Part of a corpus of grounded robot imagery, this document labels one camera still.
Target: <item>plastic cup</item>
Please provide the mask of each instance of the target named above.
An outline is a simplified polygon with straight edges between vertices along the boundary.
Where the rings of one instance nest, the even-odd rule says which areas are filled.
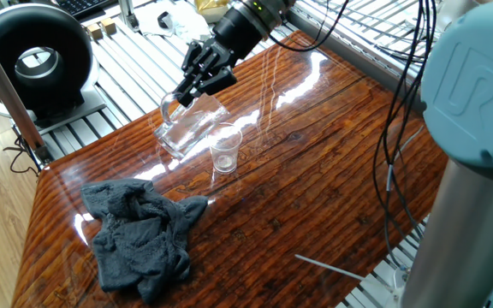
[[[243,140],[241,130],[233,124],[221,123],[207,136],[211,148],[214,169],[221,174],[229,174],[237,169],[239,145]]]

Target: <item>gray cloth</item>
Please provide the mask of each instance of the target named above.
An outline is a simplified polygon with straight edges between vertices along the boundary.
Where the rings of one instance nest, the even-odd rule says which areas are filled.
[[[207,197],[176,203],[143,180],[87,184],[81,197],[89,213],[102,219],[92,240],[102,290],[136,286],[150,304],[168,282],[187,278],[187,232],[205,210]]]

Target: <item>glossy wooden tabletop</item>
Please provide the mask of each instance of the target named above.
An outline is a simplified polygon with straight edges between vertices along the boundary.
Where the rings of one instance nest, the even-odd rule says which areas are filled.
[[[188,238],[190,276],[168,285],[156,307],[334,307],[358,282],[294,254],[359,275],[384,258],[371,160],[392,94],[324,50],[274,46],[235,72],[240,82],[217,95],[244,135],[233,174],[213,172],[205,142],[182,160],[171,157],[153,135],[158,110],[45,168],[14,306],[143,305],[134,290],[104,293],[98,285],[91,241],[101,222],[86,211],[80,187],[108,179],[153,180],[174,200],[210,198]],[[414,117],[406,136],[422,125]],[[404,159],[407,198],[420,220],[447,158],[424,130]],[[387,168],[380,161],[383,187]],[[397,174],[402,182],[404,173]],[[407,231],[397,202],[392,209]],[[391,240],[400,240],[394,230]]]

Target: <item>metal pole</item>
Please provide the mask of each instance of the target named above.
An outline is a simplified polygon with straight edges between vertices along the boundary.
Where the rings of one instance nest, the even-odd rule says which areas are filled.
[[[42,160],[50,159],[50,155],[46,150],[45,143],[41,139],[37,128],[33,124],[27,114],[26,108],[22,103],[18,93],[11,84],[9,77],[5,74],[0,64],[0,99],[7,108],[10,116],[16,123],[16,126],[21,131],[22,137],[32,147],[38,157]]]
[[[401,308],[478,308],[492,290],[493,180],[449,161]]]
[[[119,8],[121,9],[121,17],[123,22],[133,31],[138,32],[140,25],[136,15],[134,14],[133,0],[119,0]]]

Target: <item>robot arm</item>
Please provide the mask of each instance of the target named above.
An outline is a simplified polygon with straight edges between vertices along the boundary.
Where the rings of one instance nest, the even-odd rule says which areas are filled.
[[[214,27],[214,35],[203,44],[189,45],[181,69],[184,80],[175,92],[185,107],[203,93],[209,95],[234,85],[233,67],[244,59],[282,22],[281,16],[295,0],[241,0]]]

